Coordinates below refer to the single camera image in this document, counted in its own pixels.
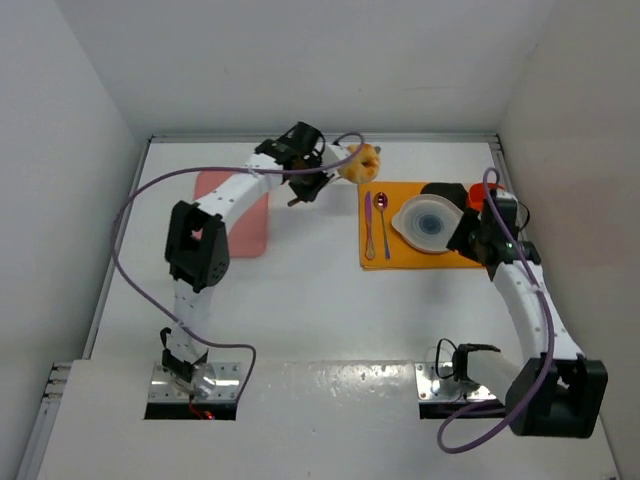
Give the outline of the round glazed bread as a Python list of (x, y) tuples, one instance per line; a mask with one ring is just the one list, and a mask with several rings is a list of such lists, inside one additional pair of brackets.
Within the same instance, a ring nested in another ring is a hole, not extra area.
[(379, 146), (365, 143), (359, 153), (348, 163), (340, 167), (338, 175), (352, 184), (366, 184), (374, 181), (380, 170)]

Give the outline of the metal cake server wooden handle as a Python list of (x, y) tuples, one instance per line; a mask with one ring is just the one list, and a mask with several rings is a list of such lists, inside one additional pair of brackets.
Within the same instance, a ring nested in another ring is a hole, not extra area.
[(289, 182), (289, 187), (294, 192), (294, 199), (288, 202), (288, 206), (292, 207), (300, 202), (313, 202), (322, 189), (340, 179), (355, 185), (372, 182), (380, 170), (380, 153), (379, 145), (364, 143), (359, 147), (358, 144), (349, 144), (345, 147), (329, 147), (323, 158), (320, 158), (318, 152), (314, 152), (304, 160), (296, 160), (293, 168), (301, 170), (326, 166), (343, 160), (347, 155), (353, 156), (349, 163), (336, 169), (309, 175), (285, 175), (284, 179)]

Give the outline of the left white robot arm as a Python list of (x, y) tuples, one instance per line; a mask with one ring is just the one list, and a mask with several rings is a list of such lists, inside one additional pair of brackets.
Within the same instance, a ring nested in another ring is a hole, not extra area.
[(334, 142), (318, 147), (324, 136), (299, 122), (276, 139), (255, 147), (243, 171), (234, 173), (212, 192), (172, 209), (165, 259), (174, 280), (173, 315), (177, 327), (161, 334), (162, 365), (185, 384), (207, 363), (202, 336), (215, 286), (230, 266), (228, 233), (259, 200), (283, 183), (294, 201), (312, 202), (350, 157)]

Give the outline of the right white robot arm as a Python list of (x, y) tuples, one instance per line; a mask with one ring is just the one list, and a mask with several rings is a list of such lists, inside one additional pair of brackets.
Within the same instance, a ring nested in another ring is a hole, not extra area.
[(465, 210), (448, 246), (486, 269), (510, 314), (522, 360), (508, 360), (494, 345), (461, 343), (451, 376), (486, 387), (505, 408), (502, 424), (517, 436), (588, 438), (608, 382), (606, 367), (572, 339), (544, 285), (535, 246), (518, 240), (516, 197), (492, 186), (484, 191), (482, 209)]

